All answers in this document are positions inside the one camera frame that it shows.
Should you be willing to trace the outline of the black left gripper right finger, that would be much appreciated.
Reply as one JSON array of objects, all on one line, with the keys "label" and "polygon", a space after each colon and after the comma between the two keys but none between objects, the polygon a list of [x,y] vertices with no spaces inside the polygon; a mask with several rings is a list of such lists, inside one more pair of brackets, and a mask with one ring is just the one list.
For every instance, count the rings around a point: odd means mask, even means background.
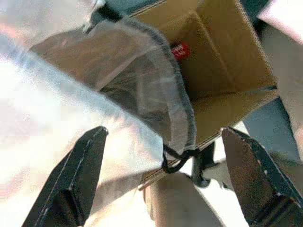
[{"label": "black left gripper right finger", "polygon": [[303,194],[265,148],[234,128],[222,129],[230,180],[249,227],[303,227]]}]

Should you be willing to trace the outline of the blue upholstered headboard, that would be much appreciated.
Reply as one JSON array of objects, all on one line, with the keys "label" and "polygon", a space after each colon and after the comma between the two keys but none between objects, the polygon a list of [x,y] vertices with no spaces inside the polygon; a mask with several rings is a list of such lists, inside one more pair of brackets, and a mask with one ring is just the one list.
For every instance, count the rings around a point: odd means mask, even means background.
[{"label": "blue upholstered headboard", "polygon": [[291,129],[289,115],[280,98],[276,98],[244,119],[251,137],[280,158],[300,163],[299,151]]}]

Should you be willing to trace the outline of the beige bed mattress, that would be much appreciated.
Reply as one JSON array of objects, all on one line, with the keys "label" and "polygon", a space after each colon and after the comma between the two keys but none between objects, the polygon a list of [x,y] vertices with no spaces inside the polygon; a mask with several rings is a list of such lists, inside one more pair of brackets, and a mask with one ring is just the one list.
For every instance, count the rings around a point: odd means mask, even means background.
[{"label": "beige bed mattress", "polygon": [[261,42],[303,162],[303,0],[269,0],[258,19],[266,24]]}]

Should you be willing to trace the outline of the red white snack wrapper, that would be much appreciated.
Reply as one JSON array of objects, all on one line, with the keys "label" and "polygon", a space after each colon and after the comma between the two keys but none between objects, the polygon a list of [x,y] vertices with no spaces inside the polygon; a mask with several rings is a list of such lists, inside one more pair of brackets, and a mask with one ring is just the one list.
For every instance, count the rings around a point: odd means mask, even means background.
[{"label": "red white snack wrapper", "polygon": [[186,42],[174,45],[171,48],[171,52],[177,61],[187,58],[190,55],[190,49]]}]

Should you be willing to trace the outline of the clear plastic drawstring bag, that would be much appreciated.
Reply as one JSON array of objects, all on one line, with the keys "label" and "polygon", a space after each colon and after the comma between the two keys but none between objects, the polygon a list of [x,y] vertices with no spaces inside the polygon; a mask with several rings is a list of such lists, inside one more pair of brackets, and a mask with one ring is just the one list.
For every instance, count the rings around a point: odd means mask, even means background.
[{"label": "clear plastic drawstring bag", "polygon": [[108,131],[99,185],[132,180],[196,145],[192,106],[165,37],[102,21],[27,48],[0,34],[0,191],[37,191],[87,131]]}]

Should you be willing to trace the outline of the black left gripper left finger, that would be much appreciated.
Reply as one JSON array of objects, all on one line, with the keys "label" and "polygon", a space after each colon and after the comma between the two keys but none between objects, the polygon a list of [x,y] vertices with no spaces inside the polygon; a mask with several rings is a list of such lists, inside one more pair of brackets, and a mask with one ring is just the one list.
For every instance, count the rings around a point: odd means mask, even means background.
[{"label": "black left gripper left finger", "polygon": [[22,227],[82,227],[90,215],[107,128],[85,132],[47,178]]}]

